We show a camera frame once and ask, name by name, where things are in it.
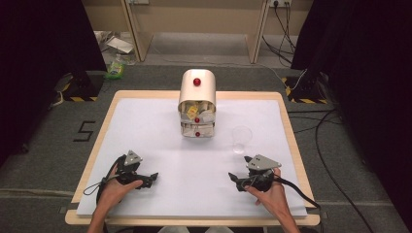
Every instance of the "red button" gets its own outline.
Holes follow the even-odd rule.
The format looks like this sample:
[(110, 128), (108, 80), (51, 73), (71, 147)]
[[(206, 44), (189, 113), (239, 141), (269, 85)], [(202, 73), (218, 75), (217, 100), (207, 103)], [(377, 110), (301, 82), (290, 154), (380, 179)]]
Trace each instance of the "red button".
[(196, 79), (193, 80), (193, 84), (194, 84), (195, 86), (199, 86), (200, 83), (201, 83), (201, 80), (200, 80), (199, 78), (196, 78)]

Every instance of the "black curtain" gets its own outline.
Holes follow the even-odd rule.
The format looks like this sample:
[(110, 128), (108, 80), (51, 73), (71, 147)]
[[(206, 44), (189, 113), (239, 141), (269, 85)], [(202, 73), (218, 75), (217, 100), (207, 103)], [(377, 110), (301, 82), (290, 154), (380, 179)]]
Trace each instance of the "black curtain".
[(355, 144), (412, 231), (412, 1), (327, 2), (314, 0), (292, 67), (329, 74)]
[(1, 1), (0, 166), (27, 143), (67, 73), (106, 66), (82, 1)]

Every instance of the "hazard tape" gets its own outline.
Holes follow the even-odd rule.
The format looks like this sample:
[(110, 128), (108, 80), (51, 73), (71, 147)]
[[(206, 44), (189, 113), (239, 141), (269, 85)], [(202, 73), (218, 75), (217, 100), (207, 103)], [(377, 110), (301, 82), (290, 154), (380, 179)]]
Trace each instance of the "hazard tape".
[(326, 104), (327, 101), (324, 97), (324, 94), (321, 89), (319, 89), (318, 93), (314, 92), (311, 93), (313, 96), (302, 96), (301, 92), (298, 90), (291, 89), (288, 85), (286, 85), (286, 81), (288, 78), (282, 78), (282, 82), (285, 85), (286, 95), (288, 96), (289, 101), (294, 103), (304, 103), (304, 104)]

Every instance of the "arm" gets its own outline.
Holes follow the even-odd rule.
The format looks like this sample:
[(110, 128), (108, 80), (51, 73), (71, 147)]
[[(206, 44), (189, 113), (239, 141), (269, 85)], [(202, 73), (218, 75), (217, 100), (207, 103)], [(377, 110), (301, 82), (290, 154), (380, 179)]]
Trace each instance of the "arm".
[(126, 185), (122, 185), (116, 179), (108, 181), (100, 196), (96, 210), (94, 210), (87, 233), (103, 232), (104, 220), (110, 210), (120, 202), (127, 192), (142, 184), (142, 181), (136, 181)]
[[(276, 176), (281, 176), (278, 168), (275, 168), (274, 172)], [(285, 189), (281, 183), (273, 182), (272, 187), (266, 192), (260, 192), (252, 186), (247, 186), (246, 190), (257, 198), (256, 205), (261, 203), (270, 214), (279, 220), (285, 232), (300, 232), (292, 217)]]

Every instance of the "floor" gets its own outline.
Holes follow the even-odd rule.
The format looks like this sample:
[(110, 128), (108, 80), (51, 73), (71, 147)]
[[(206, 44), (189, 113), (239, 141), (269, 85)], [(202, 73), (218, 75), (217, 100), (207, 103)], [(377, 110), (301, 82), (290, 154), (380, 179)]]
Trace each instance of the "floor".
[[(283, 36), (264, 36), (269, 45), (276, 49), (291, 52), (291, 46)], [(297, 37), (291, 36), (296, 44)], [(116, 58), (116, 49), (103, 52), (105, 61), (110, 63)], [(292, 55), (284, 53), (288, 60)], [(279, 59), (261, 42), (257, 64), (250, 62), (244, 35), (226, 34), (189, 34), (189, 33), (157, 33), (154, 34), (148, 55), (144, 62), (136, 65), (199, 65), (227, 67), (270, 67), (289, 68), (290, 64)]]
[[(264, 37), (275, 48), (279, 48), (282, 44), (283, 37), (281, 36)], [(296, 39), (296, 37), (292, 37), (292, 41), (295, 42)], [(283, 44), (282, 50), (291, 51), (291, 48), (289, 45)], [(103, 52), (103, 56), (106, 63), (110, 64), (116, 57), (116, 50), (107, 49)], [(286, 58), (291, 60), (292, 55), (286, 54)], [(300, 71), (289, 70), (288, 63), (281, 62), (279, 57), (271, 52), (265, 44), (260, 47), (257, 64), (251, 64), (245, 38), (242, 35), (155, 34), (145, 62), (136, 63), (134, 66), (136, 69), (138, 67), (142, 68), (141, 70), (152, 69), (151, 66), (209, 66), (211, 69), (215, 67), (263, 68), (259, 69), (262, 70), (260, 71), (262, 76), (270, 77), (273, 80), (281, 79), (282, 74), (300, 73)], [(276, 88), (280, 91), (284, 90), (280, 82), (277, 85)], [(115, 91), (116, 86), (117, 83), (105, 83), (101, 91), (109, 93)], [(271, 88), (264, 83), (259, 83), (258, 90), (269, 90)], [(318, 203), (323, 206), (322, 226), (325, 228), (325, 232), (368, 231), (364, 221), (348, 199), (342, 195), (339, 188), (351, 197), (354, 205), (359, 208), (372, 226), (373, 232), (408, 232), (385, 190), (374, 174), (362, 163), (362, 159), (358, 156), (357, 149), (354, 147), (345, 127), (342, 126), (342, 119), (338, 114), (328, 119), (328, 122), (319, 131), (320, 139), (315, 140), (313, 126), (325, 114), (316, 111), (330, 109), (334, 104), (338, 103), (334, 103), (332, 99), (328, 99), (328, 104), (324, 106), (286, 103), (308, 179)], [(52, 153), (49, 141), (41, 139), (43, 136), (53, 137), (53, 141), (57, 144), (70, 141), (78, 137), (77, 128), (73, 129), (78, 126), (77, 122), (76, 126), (70, 124), (73, 121), (72, 117), (85, 119), (95, 117), (93, 116), (95, 115), (94, 112), (102, 112), (102, 109), (107, 108), (107, 106), (102, 108), (97, 102), (94, 105), (75, 105), (66, 104), (62, 106), (66, 109), (66, 112), (61, 111), (64, 109), (61, 108), (60, 111), (54, 111), (51, 116), (48, 116), (43, 123), (40, 134), (34, 138), (34, 144), (36, 142), (38, 144), (31, 153), (37, 153), (35, 155), (40, 157)], [(85, 115), (76, 116), (74, 111), (78, 109)], [(61, 128), (56, 130), (55, 126), (60, 125), (62, 120), (67, 120), (68, 123), (61, 124)], [(103, 118), (99, 118), (96, 121), (101, 122), (102, 120)], [(72, 135), (70, 133), (62, 135), (58, 131), (73, 132)], [(317, 144), (322, 149), (323, 159), (326, 161), (328, 169), (336, 178), (335, 182), (328, 175), (330, 171), (321, 162)], [(64, 209), (57, 209), (66, 206), (70, 202), (70, 196), (73, 194), (72, 188), (76, 187), (78, 181), (76, 176), (81, 174), (80, 172), (79, 174), (72, 174), (71, 171), (81, 170), (79, 164), (81, 166), (83, 164), (78, 160), (86, 162), (86, 159), (80, 156), (80, 152), (90, 151), (92, 145), (83, 144), (82, 146), (71, 146), (69, 148), (69, 150), (64, 151), (64, 156), (73, 156), (69, 160), (72, 162), (65, 163), (64, 166), (48, 167), (50, 170), (47, 172), (44, 170), (39, 171), (36, 164), (45, 164), (42, 166), (55, 164), (51, 160), (57, 159), (61, 155), (57, 154), (53, 158), (45, 157), (42, 161), (32, 161), (30, 160), (32, 158), (26, 158), (25, 155), (16, 156), (13, 157), (13, 161), (8, 161), (8, 167), (3, 167), (0, 170), (0, 203), (3, 203), (0, 209), (0, 216), (2, 216), (0, 217), (0, 229), (8, 229), (8, 232), (54, 232), (59, 229), (64, 229), (64, 232), (85, 231), (85, 228), (81, 226), (68, 226), (64, 222)], [(24, 170), (31, 170), (33, 177), (37, 179), (37, 183), (39, 179), (42, 181), (41, 188), (65, 191), (54, 192), (52, 195), (42, 192), (40, 197), (26, 192), (16, 194), (16, 191), (12, 191), (11, 188), (39, 188), (27, 181), (32, 178), (19, 176), (25, 173)], [(74, 178), (69, 179), (69, 183), (64, 183), (65, 179), (61, 179), (60, 183), (56, 178), (62, 175), (74, 176)], [(278, 227), (270, 227), (268, 232), (282, 231)], [(310, 227), (305, 229), (304, 232), (322, 232), (322, 227)]]

